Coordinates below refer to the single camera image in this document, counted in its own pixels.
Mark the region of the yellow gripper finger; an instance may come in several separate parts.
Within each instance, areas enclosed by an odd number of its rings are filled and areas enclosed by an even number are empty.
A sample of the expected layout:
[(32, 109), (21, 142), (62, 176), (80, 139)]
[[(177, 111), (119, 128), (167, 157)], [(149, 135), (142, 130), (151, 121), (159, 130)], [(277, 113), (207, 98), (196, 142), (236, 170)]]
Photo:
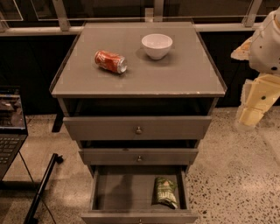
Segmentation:
[(240, 46), (231, 52), (230, 57), (234, 60), (249, 60), (249, 48), (252, 38), (245, 40)]
[(246, 126), (256, 126), (263, 118), (264, 113), (256, 108), (238, 109), (238, 121)]

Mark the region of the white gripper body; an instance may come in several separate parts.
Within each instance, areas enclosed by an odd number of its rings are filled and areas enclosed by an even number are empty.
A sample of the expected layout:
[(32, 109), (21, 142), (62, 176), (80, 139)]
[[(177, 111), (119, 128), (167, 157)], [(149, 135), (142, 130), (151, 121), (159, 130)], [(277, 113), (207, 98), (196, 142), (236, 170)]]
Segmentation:
[(280, 76), (278, 74), (260, 73), (252, 81), (244, 109), (266, 113), (280, 97)]

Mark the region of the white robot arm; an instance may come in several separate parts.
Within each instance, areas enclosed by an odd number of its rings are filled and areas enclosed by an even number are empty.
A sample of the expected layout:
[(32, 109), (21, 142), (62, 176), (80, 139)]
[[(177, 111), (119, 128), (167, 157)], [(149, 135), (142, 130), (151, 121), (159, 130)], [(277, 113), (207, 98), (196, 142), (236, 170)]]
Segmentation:
[(280, 7), (232, 51), (231, 58), (247, 60), (249, 66), (259, 73), (257, 78), (243, 84), (241, 105), (235, 119), (238, 129), (250, 130), (280, 97)]

